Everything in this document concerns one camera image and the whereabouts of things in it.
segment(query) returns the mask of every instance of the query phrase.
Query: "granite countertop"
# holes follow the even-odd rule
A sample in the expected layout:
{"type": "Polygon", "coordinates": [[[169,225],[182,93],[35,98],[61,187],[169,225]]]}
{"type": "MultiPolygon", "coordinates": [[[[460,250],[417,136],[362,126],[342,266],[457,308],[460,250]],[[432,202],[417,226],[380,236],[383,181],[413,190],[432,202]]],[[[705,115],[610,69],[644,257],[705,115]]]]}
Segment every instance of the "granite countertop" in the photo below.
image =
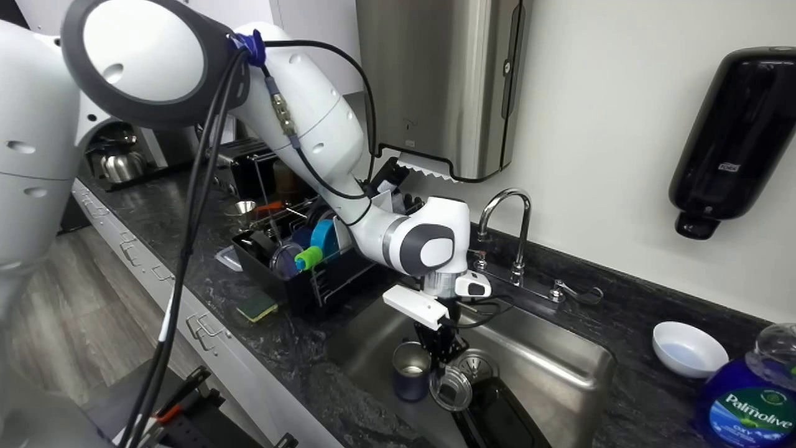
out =
{"type": "MultiPolygon", "coordinates": [[[[174,268],[187,210],[187,172],[116,192],[105,192],[86,172],[80,179],[157,259],[174,268]]],[[[249,323],[237,314],[238,298],[264,291],[246,274],[234,274],[213,259],[232,243],[237,230],[237,222],[224,217],[232,202],[220,190],[212,190],[187,286],[342,446],[428,446],[414,427],[329,362],[329,335],[366,306],[362,298],[350,298],[332,319],[316,323],[288,314],[249,323]]],[[[498,233],[498,243],[505,246],[498,261],[508,261],[513,242],[498,233]]],[[[705,446],[688,426],[700,380],[674,375],[657,362],[652,327],[668,319],[695,323],[737,359],[751,348],[765,320],[544,246],[524,250],[528,266],[540,278],[566,278],[571,286],[598,286],[607,294],[598,306],[552,315],[555,323],[607,345],[617,359],[591,446],[705,446]]]]}

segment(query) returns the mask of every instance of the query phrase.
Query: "green label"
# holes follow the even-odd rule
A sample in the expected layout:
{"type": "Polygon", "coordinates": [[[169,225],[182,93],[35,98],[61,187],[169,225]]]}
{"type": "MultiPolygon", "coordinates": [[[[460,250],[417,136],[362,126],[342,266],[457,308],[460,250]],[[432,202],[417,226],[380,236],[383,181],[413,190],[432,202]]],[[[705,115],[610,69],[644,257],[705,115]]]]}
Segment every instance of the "green label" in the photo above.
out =
{"type": "Polygon", "coordinates": [[[790,434],[796,403],[773,389],[744,389],[719,398],[744,427],[790,434]]]}

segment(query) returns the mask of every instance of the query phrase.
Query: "bottle label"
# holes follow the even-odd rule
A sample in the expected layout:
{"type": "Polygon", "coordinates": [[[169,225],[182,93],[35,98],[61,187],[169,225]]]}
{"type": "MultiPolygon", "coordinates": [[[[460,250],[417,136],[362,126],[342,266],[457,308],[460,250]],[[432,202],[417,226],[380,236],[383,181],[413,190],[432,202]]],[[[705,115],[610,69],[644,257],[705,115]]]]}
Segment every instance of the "bottle label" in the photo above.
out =
{"type": "Polygon", "coordinates": [[[709,421],[714,434],[732,446],[765,446],[794,434],[796,403],[775,389],[740,389],[719,396],[709,421]]]}

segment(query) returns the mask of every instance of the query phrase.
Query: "bottle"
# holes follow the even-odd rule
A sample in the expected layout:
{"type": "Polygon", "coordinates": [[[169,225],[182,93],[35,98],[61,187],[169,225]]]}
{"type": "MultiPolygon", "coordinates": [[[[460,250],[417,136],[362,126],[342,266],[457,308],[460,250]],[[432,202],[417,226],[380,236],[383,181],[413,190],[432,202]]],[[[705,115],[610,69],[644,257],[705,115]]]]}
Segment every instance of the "bottle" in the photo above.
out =
{"type": "Polygon", "coordinates": [[[796,323],[765,327],[705,383],[695,427],[714,446],[796,446],[796,323]]]}

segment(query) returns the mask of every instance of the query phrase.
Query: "small cup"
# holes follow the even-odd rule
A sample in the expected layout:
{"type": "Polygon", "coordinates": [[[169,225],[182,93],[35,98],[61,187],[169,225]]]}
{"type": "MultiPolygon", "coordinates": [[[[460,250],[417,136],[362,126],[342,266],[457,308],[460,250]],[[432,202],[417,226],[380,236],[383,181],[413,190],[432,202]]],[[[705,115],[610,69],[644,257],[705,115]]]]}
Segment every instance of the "small cup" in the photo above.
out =
{"type": "Polygon", "coordinates": [[[428,396],[431,354],[417,340],[393,348],[393,394],[414,403],[428,396]]]}

